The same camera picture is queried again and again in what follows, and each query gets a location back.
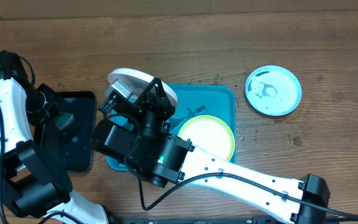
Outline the white round plate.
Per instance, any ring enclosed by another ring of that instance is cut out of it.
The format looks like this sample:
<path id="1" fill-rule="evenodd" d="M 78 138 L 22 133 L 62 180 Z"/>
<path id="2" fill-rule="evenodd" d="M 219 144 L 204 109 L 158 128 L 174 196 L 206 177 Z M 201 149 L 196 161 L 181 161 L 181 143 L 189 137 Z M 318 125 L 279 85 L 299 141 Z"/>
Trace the white round plate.
<path id="1" fill-rule="evenodd" d="M 118 68 L 108 75 L 108 82 L 111 84 L 115 80 L 125 83 L 133 90 L 133 95 L 130 97 L 136 99 L 140 95 L 140 91 L 149 84 L 154 77 L 131 68 Z"/>

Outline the green orange sponge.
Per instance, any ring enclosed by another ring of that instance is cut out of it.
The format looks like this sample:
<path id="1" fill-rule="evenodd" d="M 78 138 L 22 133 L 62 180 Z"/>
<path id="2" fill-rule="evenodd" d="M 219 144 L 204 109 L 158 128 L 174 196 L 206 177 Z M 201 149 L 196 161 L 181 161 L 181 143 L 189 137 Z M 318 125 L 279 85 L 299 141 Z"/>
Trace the green orange sponge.
<path id="1" fill-rule="evenodd" d="M 55 117 L 55 124 L 58 129 L 63 130 L 68 128 L 75 120 L 71 113 L 60 113 Z"/>

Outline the light blue round plate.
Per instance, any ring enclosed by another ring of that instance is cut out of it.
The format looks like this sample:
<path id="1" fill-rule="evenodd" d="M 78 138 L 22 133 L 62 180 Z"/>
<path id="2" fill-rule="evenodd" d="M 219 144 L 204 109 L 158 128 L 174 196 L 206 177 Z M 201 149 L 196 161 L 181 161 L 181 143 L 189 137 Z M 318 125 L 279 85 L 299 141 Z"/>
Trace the light blue round plate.
<path id="1" fill-rule="evenodd" d="M 285 116 L 301 102 L 299 80 L 286 68 L 277 65 L 259 67 L 248 75 L 245 96 L 250 105 L 267 116 Z"/>

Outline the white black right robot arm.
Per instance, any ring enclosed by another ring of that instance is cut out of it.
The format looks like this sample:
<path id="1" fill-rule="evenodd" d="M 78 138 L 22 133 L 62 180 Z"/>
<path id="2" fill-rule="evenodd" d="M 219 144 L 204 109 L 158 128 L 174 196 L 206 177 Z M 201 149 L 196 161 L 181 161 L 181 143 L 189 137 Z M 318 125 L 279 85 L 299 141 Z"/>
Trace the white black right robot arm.
<path id="1" fill-rule="evenodd" d="M 195 184 L 257 207 L 282 223 L 323 223 L 328 212 L 325 181 L 256 172 L 224 161 L 169 132 L 176 93 L 160 79 L 109 77 L 104 115 L 91 148 L 126 166 L 139 182 L 175 188 Z"/>

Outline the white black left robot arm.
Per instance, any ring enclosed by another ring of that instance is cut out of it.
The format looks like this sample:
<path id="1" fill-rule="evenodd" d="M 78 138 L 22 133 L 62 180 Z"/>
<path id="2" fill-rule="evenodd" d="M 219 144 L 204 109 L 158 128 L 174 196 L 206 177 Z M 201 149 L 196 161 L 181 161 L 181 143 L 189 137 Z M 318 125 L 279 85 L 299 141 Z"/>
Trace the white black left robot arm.
<path id="1" fill-rule="evenodd" d="M 114 223 L 69 176 L 91 169 L 95 119 L 93 92 L 36 86 L 24 57 L 0 52 L 0 211 L 41 222 Z"/>

